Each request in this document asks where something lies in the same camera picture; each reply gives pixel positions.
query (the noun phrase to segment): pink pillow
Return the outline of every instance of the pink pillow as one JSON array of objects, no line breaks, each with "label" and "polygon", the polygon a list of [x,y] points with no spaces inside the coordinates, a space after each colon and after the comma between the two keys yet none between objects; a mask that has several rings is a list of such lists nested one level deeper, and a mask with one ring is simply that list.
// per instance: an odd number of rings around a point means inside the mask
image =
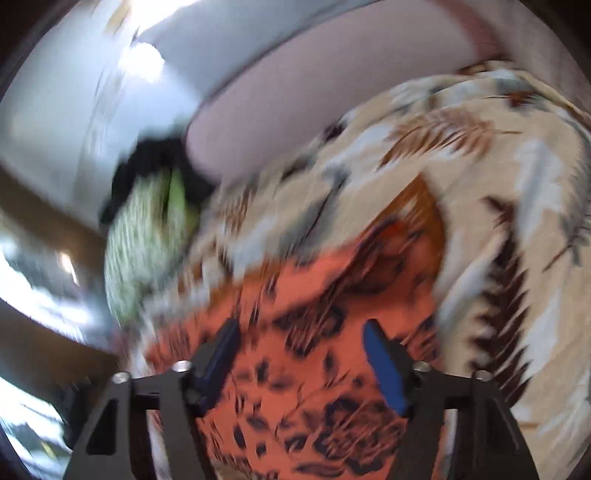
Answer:
[{"label": "pink pillow", "polygon": [[196,169],[229,183],[294,151],[379,92],[500,53],[492,30],[461,0],[382,0],[256,62],[198,111],[187,154]]}]

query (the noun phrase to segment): bright light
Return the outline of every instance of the bright light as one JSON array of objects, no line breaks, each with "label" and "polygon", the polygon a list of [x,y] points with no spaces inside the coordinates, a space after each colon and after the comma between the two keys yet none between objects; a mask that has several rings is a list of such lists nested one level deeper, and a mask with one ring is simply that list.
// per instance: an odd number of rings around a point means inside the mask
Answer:
[{"label": "bright light", "polygon": [[[60,256],[62,266],[67,255]],[[45,289],[33,289],[27,278],[12,269],[0,252],[0,298],[23,315],[77,341],[85,337],[80,325],[89,323],[93,316],[84,306],[70,300],[54,299]]]},{"label": "bright light", "polygon": [[22,458],[23,460],[29,460],[30,462],[34,462],[33,456],[30,452],[22,446],[22,443],[18,441],[18,439],[10,434],[7,435],[12,448],[14,449],[15,453]]},{"label": "bright light", "polygon": [[13,238],[3,236],[0,238],[0,251],[6,258],[13,258],[18,253],[18,245]]},{"label": "bright light", "polygon": [[64,269],[64,271],[66,273],[69,273],[70,275],[72,275],[72,280],[74,280],[74,283],[76,285],[80,285],[78,283],[78,277],[76,277],[76,272],[74,271],[74,265],[72,265],[72,259],[70,258],[70,255],[65,254],[64,252],[60,253],[60,263],[61,263],[61,267]]},{"label": "bright light", "polygon": [[52,405],[23,392],[3,378],[0,378],[0,394],[2,422],[13,425],[28,423],[43,439],[61,437],[61,419]]},{"label": "bright light", "polygon": [[119,58],[119,68],[125,73],[155,83],[162,73],[164,60],[152,45],[136,43],[123,52]]},{"label": "bright light", "polygon": [[198,0],[131,0],[131,16],[138,24],[138,33],[149,29],[179,8],[192,5]]}]

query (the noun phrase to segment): black gripper frame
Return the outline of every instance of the black gripper frame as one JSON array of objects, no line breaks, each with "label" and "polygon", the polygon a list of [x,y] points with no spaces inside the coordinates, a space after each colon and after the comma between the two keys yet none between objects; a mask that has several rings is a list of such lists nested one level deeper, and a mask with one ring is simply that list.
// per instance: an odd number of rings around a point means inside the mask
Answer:
[{"label": "black gripper frame", "polygon": [[410,405],[387,480],[431,479],[446,410],[457,410],[447,480],[539,480],[519,425],[493,380],[479,380],[476,373],[455,377],[432,367],[417,371],[399,342],[389,340],[376,320],[368,323],[400,373]]},{"label": "black gripper frame", "polygon": [[160,411],[174,480],[216,480],[195,417],[217,402],[239,346],[239,323],[229,319],[185,371],[116,375],[82,431],[64,480],[155,480],[147,410]]}]

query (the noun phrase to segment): green cloth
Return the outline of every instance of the green cloth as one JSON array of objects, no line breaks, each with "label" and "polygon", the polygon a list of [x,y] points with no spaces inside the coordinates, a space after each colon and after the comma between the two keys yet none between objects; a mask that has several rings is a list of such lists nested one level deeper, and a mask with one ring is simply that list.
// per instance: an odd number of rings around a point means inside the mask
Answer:
[{"label": "green cloth", "polygon": [[178,263],[199,223],[179,171],[138,179],[109,229],[105,288],[121,326],[138,319],[144,296]]}]

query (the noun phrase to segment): white wall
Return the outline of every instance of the white wall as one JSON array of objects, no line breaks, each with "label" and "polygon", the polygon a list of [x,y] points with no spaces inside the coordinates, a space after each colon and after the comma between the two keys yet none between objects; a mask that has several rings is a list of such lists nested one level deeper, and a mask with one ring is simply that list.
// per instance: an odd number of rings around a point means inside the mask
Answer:
[{"label": "white wall", "polygon": [[199,105],[136,25],[105,25],[119,0],[78,5],[35,47],[0,103],[0,157],[19,181],[95,228],[112,173],[138,135],[166,132]]}]

